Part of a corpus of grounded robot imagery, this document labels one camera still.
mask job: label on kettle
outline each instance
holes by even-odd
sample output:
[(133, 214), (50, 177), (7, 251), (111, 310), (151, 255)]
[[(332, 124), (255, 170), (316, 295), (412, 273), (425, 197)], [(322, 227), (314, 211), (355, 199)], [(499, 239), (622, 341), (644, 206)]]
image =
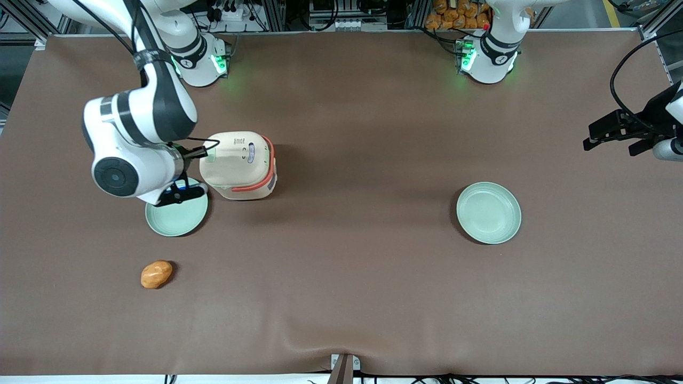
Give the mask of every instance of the label on kettle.
[(256, 148), (254, 148), (254, 143), (249, 143), (249, 158), (247, 159), (247, 162), (249, 164), (253, 163), (254, 155), (256, 155)]

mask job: cable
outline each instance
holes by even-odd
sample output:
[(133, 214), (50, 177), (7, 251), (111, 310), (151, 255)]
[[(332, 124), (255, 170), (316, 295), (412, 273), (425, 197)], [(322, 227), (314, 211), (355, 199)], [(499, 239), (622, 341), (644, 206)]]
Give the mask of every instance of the cable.
[[(337, 16), (339, 16), (339, 4), (337, 4), (337, 0), (331, 0), (331, 1), (332, 1), (332, 12), (330, 14), (330, 20), (328, 20), (327, 24), (323, 28), (316, 29), (315, 27), (311, 27), (311, 25), (309, 23), (306, 23), (306, 21), (303, 18), (305, 11), (303, 13), (299, 14), (299, 21), (301, 22), (301, 24), (303, 24), (303, 26), (306, 29), (308, 29), (309, 31), (317, 31), (317, 32), (321, 32), (321, 31), (324, 31), (325, 29), (328, 29), (329, 27), (332, 27), (332, 24), (334, 24), (335, 21), (337, 20)], [(301, 1), (301, 4), (303, 4), (303, 5), (306, 5), (306, 3), (307, 3), (307, 0)]]
[(3, 13), (0, 11), (0, 29), (3, 29), (5, 27), (5, 24), (10, 20), (10, 14)]
[(197, 25), (197, 28), (206, 28), (208, 30), (209, 27), (206, 24), (200, 23), (199, 20), (197, 20), (197, 15), (195, 14), (195, 11), (192, 9), (192, 5), (188, 6), (188, 9), (190, 10), (192, 17), (195, 19), (195, 24)]
[(614, 8), (617, 9), (619, 12), (628, 12), (628, 11), (633, 11), (626, 5), (625, 3), (622, 4), (616, 4), (614, 0), (607, 0), (608, 3), (610, 3)]
[(370, 16), (379, 16), (387, 13), (387, 6), (381, 8), (365, 8), (363, 7), (363, 0), (356, 0), (356, 7), (363, 13), (369, 14)]
[(136, 1), (135, 13), (133, 14), (133, 22), (130, 24), (130, 45), (133, 48), (133, 52), (137, 52), (137, 46), (135, 44), (135, 23), (137, 23), (137, 15), (140, 14), (140, 0)]
[(89, 14), (92, 18), (94, 18), (98, 23), (100, 23), (107, 31), (109, 31), (109, 33), (111, 33), (112, 35), (114, 35), (114, 37), (116, 38), (116, 40), (119, 40), (119, 42), (120, 42), (121, 44), (123, 44), (123, 45), (126, 47), (126, 50), (127, 50), (131, 55), (133, 55), (133, 54), (135, 53), (135, 52), (133, 51), (133, 49), (132, 49), (132, 48), (131, 48), (131, 47), (130, 47), (122, 38), (121, 38), (121, 36), (119, 36), (118, 33), (116, 33), (110, 26), (108, 26), (108, 24), (106, 24), (104, 21), (102, 21), (102, 19), (101, 19), (99, 16), (97, 16), (96, 14), (94, 14), (94, 12), (92, 12), (90, 9), (88, 9), (88, 7), (86, 7), (85, 5), (83, 5), (83, 3), (80, 2), (80, 0), (73, 0), (73, 1), (74, 1), (74, 3), (76, 3), (79, 7), (83, 8), (83, 10), (84, 10), (87, 14)]
[[(427, 36), (431, 37), (432, 39), (435, 39), (435, 40), (438, 40), (438, 39), (439, 39), (439, 38), (436, 37), (436, 32), (432, 33), (429, 29), (426, 29), (425, 27), (415, 26), (415, 27), (410, 27), (410, 28), (408, 28), (408, 29), (417, 29), (417, 30), (419, 30), (419, 31), (424, 32)], [(453, 30), (453, 31), (460, 32), (460, 33), (462, 33), (462, 34), (464, 34), (464, 35), (467, 35), (467, 36), (471, 36), (471, 37), (473, 37), (473, 38), (477, 38), (477, 39), (480, 39), (480, 38), (483, 37), (483, 36), (477, 36), (477, 35), (471, 34), (471, 33), (467, 32), (467, 31), (463, 31), (462, 29), (452, 29), (452, 30)], [(455, 43), (455, 42), (456, 42), (455, 40), (452, 40), (452, 39), (446, 39), (446, 38), (440, 38), (440, 39), (441, 39), (441, 41), (443, 41), (443, 42), (452, 42), (452, 43)]]
[(216, 140), (216, 139), (200, 139), (198, 137), (186, 137), (185, 139), (194, 140), (194, 141), (212, 141), (215, 143), (214, 145), (210, 146), (209, 148), (206, 148), (206, 150), (212, 150), (212, 149), (216, 148), (221, 143), (220, 140)]
[(441, 41), (441, 38), (436, 34), (436, 30), (434, 30), (434, 36), (436, 36), (436, 41), (438, 41), (438, 45), (441, 46), (441, 48), (443, 48), (444, 51), (450, 53), (451, 55), (464, 56), (462, 53), (451, 51), (447, 46), (445, 46)]
[(256, 24), (258, 24), (261, 29), (263, 29), (263, 32), (268, 32), (268, 28), (266, 28), (266, 23), (261, 20), (261, 16), (256, 12), (256, 7), (254, 6), (254, 3), (252, 0), (247, 0), (247, 7), (249, 8), (249, 11), (251, 14), (254, 16), (254, 19), (256, 20)]
[[(652, 129), (652, 126), (650, 124), (644, 122), (643, 120), (641, 120), (638, 116), (636, 116), (636, 114), (633, 113), (624, 104), (624, 102), (621, 100), (621, 98), (619, 98), (619, 96), (617, 95), (617, 90), (615, 90), (615, 88), (614, 88), (614, 80), (617, 78), (617, 73), (619, 73), (619, 70), (622, 69), (622, 67), (626, 63), (626, 60), (628, 60), (631, 56), (633, 56), (633, 54), (636, 53), (639, 49), (643, 48), (644, 46), (648, 45), (649, 43), (651, 43), (653, 41), (657, 41), (661, 38), (665, 38), (667, 36), (670, 36), (670, 35), (673, 35), (673, 34), (679, 33), (679, 32), (683, 32), (683, 29), (676, 29), (675, 31), (667, 32), (667, 33), (664, 33), (663, 35), (655, 36), (653, 38), (649, 38), (649, 39), (643, 41), (642, 43), (636, 45), (636, 47), (633, 48), (629, 53), (627, 53), (626, 56), (624, 56), (624, 58), (619, 62), (617, 67), (614, 69), (614, 72), (612, 72), (612, 77), (609, 79), (609, 91), (610, 91), (610, 93), (612, 93), (612, 97), (614, 98), (614, 101), (617, 102), (617, 104), (619, 105), (619, 108), (623, 109), (624, 112), (626, 112), (626, 114), (629, 115), (633, 120), (642, 124), (643, 126), (645, 126), (648, 129)], [(640, 377), (640, 376), (628, 375), (627, 377)]]

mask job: brown table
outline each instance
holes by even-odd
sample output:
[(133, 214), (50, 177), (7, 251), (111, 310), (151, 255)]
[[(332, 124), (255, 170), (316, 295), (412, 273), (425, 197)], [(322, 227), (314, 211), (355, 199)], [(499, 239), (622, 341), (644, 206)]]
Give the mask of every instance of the brown table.
[[(530, 33), (480, 85), (420, 33), (244, 37), (229, 79), (189, 90), (194, 135), (267, 135), (278, 185), (213, 193), (200, 230), (163, 238), (97, 189), (81, 136), (86, 101), (138, 86), (130, 57), (49, 39), (0, 139), (0, 374), (309, 372), (344, 351), (370, 374), (680, 373), (683, 167), (581, 146), (638, 41)], [(634, 110), (667, 85), (653, 46), (617, 82)], [(482, 180), (522, 206), (508, 243), (458, 226)], [(180, 269), (145, 290), (159, 258)]]

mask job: plate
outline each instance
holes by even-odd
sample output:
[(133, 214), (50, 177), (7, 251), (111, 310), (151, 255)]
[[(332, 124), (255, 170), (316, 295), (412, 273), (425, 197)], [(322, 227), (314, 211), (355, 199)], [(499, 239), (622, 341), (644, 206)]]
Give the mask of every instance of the plate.
[(485, 244), (508, 241), (522, 224), (517, 199), (493, 182), (477, 182), (467, 187), (458, 197), (456, 209), (462, 229)]
[[(199, 184), (193, 178), (188, 178), (190, 185)], [(178, 188), (185, 187), (185, 181), (176, 181)], [(145, 205), (145, 218), (147, 224), (156, 233), (162, 236), (182, 236), (195, 229), (204, 217), (209, 207), (208, 194), (196, 199), (187, 200), (181, 204), (170, 204), (155, 207), (149, 203)]]

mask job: yellow floor line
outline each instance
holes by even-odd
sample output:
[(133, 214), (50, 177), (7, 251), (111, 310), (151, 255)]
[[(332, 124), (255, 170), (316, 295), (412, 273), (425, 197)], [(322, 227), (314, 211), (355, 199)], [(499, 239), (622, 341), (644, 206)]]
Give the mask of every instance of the yellow floor line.
[(607, 12), (609, 24), (612, 26), (612, 28), (620, 28), (621, 25), (619, 24), (617, 12), (614, 10), (614, 7), (607, 0), (602, 0), (602, 4), (604, 5), (605, 12)]

